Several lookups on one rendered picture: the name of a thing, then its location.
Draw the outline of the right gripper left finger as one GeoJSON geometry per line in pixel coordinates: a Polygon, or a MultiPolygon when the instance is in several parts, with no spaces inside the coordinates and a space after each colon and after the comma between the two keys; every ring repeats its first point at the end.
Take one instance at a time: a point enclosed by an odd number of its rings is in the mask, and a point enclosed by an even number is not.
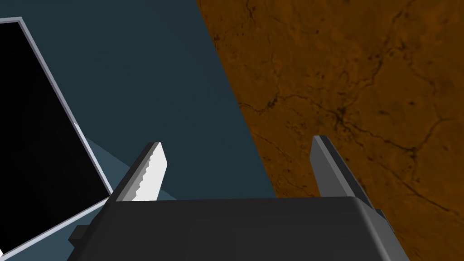
{"type": "Polygon", "coordinates": [[[116,201],[156,201],[167,165],[162,144],[150,142],[120,182],[116,201]]]}

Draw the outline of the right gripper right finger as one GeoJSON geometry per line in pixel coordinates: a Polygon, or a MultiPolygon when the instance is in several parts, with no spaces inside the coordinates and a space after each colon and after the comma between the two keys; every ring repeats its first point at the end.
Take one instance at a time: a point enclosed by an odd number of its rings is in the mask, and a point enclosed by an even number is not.
{"type": "Polygon", "coordinates": [[[309,158],[322,197],[356,197],[374,209],[362,186],[327,136],[313,136],[309,158]]]}

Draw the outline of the black window with grey frame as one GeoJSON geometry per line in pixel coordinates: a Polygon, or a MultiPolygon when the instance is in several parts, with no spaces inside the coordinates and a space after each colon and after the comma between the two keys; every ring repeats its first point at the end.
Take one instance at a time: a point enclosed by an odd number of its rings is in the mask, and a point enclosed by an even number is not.
{"type": "Polygon", "coordinates": [[[112,191],[23,19],[0,18],[0,261],[112,191]]]}

